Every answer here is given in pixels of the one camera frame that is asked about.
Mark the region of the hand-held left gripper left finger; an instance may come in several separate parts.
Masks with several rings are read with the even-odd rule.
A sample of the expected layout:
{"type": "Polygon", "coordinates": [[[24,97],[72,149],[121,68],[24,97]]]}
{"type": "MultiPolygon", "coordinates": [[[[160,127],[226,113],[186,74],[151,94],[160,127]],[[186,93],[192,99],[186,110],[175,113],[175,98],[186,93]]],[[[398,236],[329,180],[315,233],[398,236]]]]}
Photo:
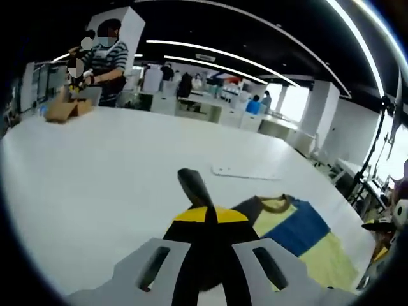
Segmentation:
{"type": "Polygon", "coordinates": [[[210,289],[210,207],[176,216],[162,238],[152,238],[118,262],[112,278],[68,296],[70,305],[196,305],[210,289]]]}

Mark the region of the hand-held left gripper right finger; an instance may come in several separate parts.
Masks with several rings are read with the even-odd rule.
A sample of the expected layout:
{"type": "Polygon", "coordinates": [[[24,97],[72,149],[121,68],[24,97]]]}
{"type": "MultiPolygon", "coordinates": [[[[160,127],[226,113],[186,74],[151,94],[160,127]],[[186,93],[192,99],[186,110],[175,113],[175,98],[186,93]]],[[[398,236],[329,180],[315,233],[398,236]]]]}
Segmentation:
{"type": "Polygon", "coordinates": [[[228,305],[352,304],[352,293],[319,284],[295,255],[261,238],[242,213],[214,207],[213,225],[221,252],[213,261],[213,285],[223,286],[228,305]]]}

